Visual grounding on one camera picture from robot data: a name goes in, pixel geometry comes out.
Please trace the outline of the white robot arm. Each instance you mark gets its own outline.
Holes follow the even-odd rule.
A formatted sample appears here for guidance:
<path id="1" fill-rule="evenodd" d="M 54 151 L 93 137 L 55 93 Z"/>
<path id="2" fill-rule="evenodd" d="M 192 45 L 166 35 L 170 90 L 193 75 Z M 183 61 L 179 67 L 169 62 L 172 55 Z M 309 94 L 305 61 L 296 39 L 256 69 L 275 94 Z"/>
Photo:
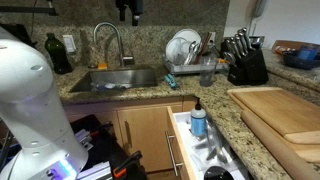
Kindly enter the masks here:
<path id="1" fill-rule="evenodd" d="M 46 57 L 6 29 L 0 47 L 0 116 L 21 146 L 1 180 L 120 179 L 138 165 L 140 152 L 117 149 L 115 163 L 86 169 L 88 147 L 71 128 Z"/>

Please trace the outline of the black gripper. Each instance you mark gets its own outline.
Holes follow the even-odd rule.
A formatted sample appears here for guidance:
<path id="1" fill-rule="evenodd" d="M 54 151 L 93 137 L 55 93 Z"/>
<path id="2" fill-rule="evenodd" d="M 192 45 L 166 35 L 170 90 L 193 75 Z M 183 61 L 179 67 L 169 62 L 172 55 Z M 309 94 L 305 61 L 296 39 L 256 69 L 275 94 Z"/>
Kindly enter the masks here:
<path id="1" fill-rule="evenodd" d="M 120 21 L 125 21 L 126 7 L 132 12 L 132 26 L 138 26 L 140 14 L 143 13 L 143 0 L 115 0 L 116 7 L 120 11 Z"/>

